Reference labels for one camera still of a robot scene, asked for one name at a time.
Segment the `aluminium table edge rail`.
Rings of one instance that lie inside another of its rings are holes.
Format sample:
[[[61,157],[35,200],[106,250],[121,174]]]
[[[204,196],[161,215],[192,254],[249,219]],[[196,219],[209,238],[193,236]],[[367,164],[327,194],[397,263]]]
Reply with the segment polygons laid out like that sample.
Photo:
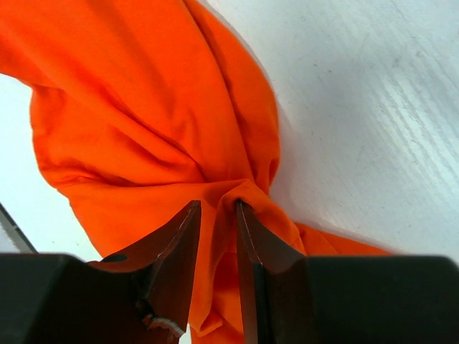
[[[8,211],[1,209],[1,253],[37,253],[32,243],[12,219]]]

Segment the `orange t shirt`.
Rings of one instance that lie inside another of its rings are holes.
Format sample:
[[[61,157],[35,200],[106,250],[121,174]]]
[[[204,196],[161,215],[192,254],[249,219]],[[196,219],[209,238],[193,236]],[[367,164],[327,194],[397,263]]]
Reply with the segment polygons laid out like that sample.
[[[197,1],[3,1],[1,73],[32,88],[34,152],[106,257],[192,200],[193,343],[244,340],[235,203],[307,255],[380,255],[270,198],[278,109],[258,64]]]

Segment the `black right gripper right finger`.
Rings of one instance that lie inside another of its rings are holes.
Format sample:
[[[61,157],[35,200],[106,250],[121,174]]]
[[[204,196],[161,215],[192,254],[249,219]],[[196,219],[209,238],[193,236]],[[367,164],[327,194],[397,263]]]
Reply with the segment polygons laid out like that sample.
[[[456,343],[458,266],[441,256],[306,256],[236,203],[246,343]]]

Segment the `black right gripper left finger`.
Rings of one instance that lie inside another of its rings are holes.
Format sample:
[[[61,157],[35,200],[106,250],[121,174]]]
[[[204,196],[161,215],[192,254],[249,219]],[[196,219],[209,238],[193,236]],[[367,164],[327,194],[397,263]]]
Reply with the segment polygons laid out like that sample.
[[[3,343],[177,343],[186,332],[202,208],[101,261],[1,256]]]

